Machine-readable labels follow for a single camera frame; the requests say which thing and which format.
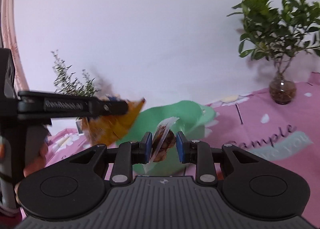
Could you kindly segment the clear brown snack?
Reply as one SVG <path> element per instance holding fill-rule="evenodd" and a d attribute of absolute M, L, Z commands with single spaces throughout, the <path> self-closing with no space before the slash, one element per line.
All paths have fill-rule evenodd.
<path fill-rule="evenodd" d="M 149 162 L 144 165 L 145 174 L 150 174 L 157 163 L 165 160 L 168 150 L 174 147 L 176 137 L 171 128 L 178 120 L 178 117 L 169 117 L 158 124 L 152 138 Z"/>

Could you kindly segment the leafy plant in glass vase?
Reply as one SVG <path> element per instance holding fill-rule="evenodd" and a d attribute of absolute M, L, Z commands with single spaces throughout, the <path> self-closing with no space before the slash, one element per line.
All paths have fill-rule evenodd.
<path fill-rule="evenodd" d="M 296 85 L 285 73 L 299 53 L 319 55 L 319 2 L 281 0 L 241 0 L 233 6 L 241 15 L 243 33 L 238 53 L 241 58 L 272 62 L 276 74 L 268 91 L 276 104 L 287 105 L 296 96 Z"/>

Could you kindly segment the pink printed tablecloth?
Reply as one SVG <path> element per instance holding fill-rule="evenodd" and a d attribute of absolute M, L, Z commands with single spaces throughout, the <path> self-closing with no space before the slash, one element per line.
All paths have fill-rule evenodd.
<path fill-rule="evenodd" d="M 203 139 L 215 186 L 196 166 L 112 186 L 110 148 L 90 147 L 22 181 L 19 228 L 319 228 L 319 78 L 276 104 L 268 89 L 210 107 Z"/>

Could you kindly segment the green plastic basket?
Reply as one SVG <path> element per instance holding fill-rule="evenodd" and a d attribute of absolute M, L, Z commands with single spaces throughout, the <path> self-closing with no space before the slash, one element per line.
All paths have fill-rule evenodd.
<path fill-rule="evenodd" d="M 116 145 L 127 141 L 140 141 L 145 132 L 155 133 L 158 124 L 171 117 L 178 120 L 171 127 L 171 131 L 176 134 L 181 131 L 189 140 L 203 139 L 209 133 L 206 126 L 214 120 L 216 112 L 210 106 L 199 105 L 193 101 L 180 101 L 175 104 L 153 107 L 139 113 L 135 123 Z M 136 164 L 133 170 L 138 175 L 169 176 L 181 172 L 185 164 L 180 163 L 176 147 L 167 151 L 165 160 L 148 165 L 149 170 L 145 171 L 144 165 Z"/>

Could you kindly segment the thin plant in white pot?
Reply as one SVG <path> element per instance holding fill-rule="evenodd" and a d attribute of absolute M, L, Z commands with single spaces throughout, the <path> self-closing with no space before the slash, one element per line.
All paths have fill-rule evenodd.
<path fill-rule="evenodd" d="M 74 96 L 95 96 L 100 90 L 95 85 L 95 78 L 83 69 L 82 81 L 75 76 L 75 72 L 70 72 L 72 65 L 67 65 L 65 60 L 59 57 L 58 50 L 51 51 L 54 57 L 53 71 L 56 78 L 53 82 L 55 92 L 64 95 Z"/>

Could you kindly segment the orange snack bag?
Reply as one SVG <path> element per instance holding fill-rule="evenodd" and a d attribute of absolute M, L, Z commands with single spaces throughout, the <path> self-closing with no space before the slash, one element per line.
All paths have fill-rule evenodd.
<path fill-rule="evenodd" d="M 96 144 L 109 146 L 127 135 L 142 110 L 145 99 L 127 101 L 127 103 L 129 110 L 124 115 L 81 118 L 82 130 L 92 146 Z"/>

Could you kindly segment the small digital clock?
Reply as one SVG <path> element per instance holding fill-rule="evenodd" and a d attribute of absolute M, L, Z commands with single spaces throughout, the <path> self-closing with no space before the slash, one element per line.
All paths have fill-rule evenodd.
<path fill-rule="evenodd" d="M 76 128 L 79 134 L 83 134 L 83 129 L 82 129 L 82 120 L 81 119 L 77 119 L 76 120 Z"/>

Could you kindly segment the pink curtain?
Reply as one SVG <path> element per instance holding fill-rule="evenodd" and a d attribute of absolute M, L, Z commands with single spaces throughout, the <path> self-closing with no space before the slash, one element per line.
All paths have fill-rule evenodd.
<path fill-rule="evenodd" d="M 14 22 L 14 0 L 1 0 L 1 38 L 4 48 L 11 50 L 15 66 L 16 91 L 28 91 L 29 86 L 18 51 L 15 22 Z"/>

